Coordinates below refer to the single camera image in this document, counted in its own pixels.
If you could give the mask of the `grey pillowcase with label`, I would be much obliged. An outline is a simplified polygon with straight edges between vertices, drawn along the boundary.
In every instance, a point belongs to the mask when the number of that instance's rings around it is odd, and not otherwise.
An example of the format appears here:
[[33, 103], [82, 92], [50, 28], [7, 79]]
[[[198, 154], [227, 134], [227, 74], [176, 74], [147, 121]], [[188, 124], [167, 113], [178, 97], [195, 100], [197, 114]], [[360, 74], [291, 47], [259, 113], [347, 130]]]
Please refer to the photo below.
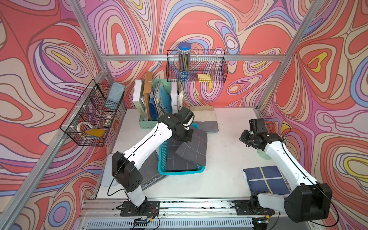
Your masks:
[[144, 162], [142, 167], [139, 169], [143, 179], [141, 183], [142, 190], [145, 190], [154, 184], [165, 179], [167, 175], [162, 175], [158, 171], [159, 167], [159, 154], [155, 150]]

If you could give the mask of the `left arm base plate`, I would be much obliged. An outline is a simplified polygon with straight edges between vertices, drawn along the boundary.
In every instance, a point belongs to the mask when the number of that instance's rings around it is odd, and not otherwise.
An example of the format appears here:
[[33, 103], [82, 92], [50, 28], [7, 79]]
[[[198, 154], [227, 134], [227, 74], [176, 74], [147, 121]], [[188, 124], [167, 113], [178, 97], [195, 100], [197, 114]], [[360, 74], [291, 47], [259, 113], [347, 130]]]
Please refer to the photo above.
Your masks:
[[160, 201], [144, 201], [139, 207], [130, 201], [124, 201], [116, 209], [120, 210], [120, 216], [122, 217], [152, 217], [159, 214]]

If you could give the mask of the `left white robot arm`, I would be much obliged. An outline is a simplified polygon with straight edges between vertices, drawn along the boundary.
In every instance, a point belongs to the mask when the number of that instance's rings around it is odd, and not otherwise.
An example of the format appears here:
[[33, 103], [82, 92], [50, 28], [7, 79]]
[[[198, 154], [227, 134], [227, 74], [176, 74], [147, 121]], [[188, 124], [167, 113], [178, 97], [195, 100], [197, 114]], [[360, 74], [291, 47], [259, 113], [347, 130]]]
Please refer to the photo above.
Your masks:
[[146, 196], [141, 187], [143, 176], [139, 169], [148, 157], [165, 141], [174, 140], [189, 142], [193, 130], [194, 113], [188, 108], [181, 108], [178, 113], [165, 114], [159, 118], [155, 127], [136, 145], [124, 153], [116, 152], [112, 156], [113, 179], [122, 185], [128, 201], [140, 208], [146, 203]]

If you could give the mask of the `teal plastic basket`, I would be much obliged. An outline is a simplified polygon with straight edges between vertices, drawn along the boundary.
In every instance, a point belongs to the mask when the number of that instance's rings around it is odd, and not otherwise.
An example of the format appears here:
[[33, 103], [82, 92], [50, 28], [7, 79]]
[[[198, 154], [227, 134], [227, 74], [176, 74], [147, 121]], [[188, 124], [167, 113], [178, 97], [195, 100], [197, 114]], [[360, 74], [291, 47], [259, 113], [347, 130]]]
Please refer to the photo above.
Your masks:
[[[199, 129], [197, 124], [193, 124], [191, 128]], [[196, 165], [197, 170], [195, 171], [186, 171], [186, 172], [168, 172], [166, 171], [166, 160], [167, 160], [167, 147], [168, 147], [168, 140], [165, 141], [159, 149], [159, 167], [158, 171], [162, 175], [190, 175], [190, 174], [197, 174], [204, 171], [205, 166]]]

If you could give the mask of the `dark grey checked pillowcase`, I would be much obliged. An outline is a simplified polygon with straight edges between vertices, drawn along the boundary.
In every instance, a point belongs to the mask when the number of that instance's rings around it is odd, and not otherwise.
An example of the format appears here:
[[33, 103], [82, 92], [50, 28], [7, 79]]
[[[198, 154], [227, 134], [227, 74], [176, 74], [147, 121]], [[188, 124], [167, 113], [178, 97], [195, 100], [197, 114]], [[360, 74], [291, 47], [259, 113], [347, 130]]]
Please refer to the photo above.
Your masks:
[[196, 165], [176, 154], [176, 151], [182, 144], [181, 141], [176, 141], [173, 138], [168, 140], [166, 171], [168, 172], [186, 172], [197, 170]]

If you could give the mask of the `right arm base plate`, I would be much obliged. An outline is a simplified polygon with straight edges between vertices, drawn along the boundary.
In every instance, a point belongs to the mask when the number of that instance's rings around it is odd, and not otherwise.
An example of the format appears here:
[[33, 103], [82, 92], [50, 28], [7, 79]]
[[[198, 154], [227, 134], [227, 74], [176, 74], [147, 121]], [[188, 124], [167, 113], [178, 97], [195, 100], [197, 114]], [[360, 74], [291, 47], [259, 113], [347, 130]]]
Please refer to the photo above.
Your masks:
[[256, 201], [251, 200], [235, 200], [231, 203], [231, 207], [235, 208], [238, 216], [273, 216], [275, 212], [272, 209], [266, 209]]

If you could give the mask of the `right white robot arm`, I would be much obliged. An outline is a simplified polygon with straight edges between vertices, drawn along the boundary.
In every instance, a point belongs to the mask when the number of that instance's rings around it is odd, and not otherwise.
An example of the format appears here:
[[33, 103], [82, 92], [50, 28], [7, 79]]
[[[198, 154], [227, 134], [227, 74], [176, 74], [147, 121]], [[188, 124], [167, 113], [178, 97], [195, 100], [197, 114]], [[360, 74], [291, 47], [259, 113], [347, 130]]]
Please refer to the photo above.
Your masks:
[[287, 150], [282, 137], [268, 131], [264, 119], [251, 119], [249, 125], [250, 129], [244, 130], [239, 140], [247, 147], [264, 151], [291, 188], [289, 195], [253, 194], [251, 201], [255, 201], [255, 206], [286, 213], [296, 223], [327, 219], [332, 206], [331, 187], [319, 183], [299, 164]]

